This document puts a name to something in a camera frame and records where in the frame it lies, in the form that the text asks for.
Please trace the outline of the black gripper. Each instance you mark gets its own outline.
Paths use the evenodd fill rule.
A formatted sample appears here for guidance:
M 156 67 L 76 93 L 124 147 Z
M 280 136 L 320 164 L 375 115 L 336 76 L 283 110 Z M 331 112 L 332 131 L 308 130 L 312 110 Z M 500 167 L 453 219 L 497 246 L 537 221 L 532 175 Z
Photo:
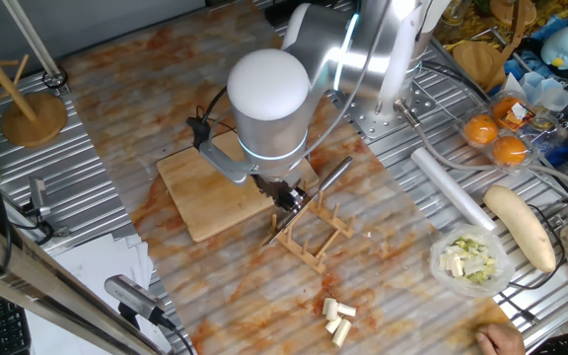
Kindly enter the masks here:
M 307 203 L 308 194 L 302 189 L 297 189 L 296 185 L 291 185 L 285 180 L 268 180 L 260 175 L 253 175 L 252 178 L 260 192 L 272 197 L 274 204 L 280 209 L 290 210 L 290 198 L 292 212 L 299 212 Z

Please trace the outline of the person hand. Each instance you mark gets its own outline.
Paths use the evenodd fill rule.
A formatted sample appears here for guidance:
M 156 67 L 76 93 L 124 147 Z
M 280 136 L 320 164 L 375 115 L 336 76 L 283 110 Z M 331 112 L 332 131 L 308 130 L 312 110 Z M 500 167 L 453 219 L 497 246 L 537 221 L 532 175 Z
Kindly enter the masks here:
M 475 334 L 483 355 L 525 355 L 522 334 L 513 326 L 490 323 L 481 326 Z

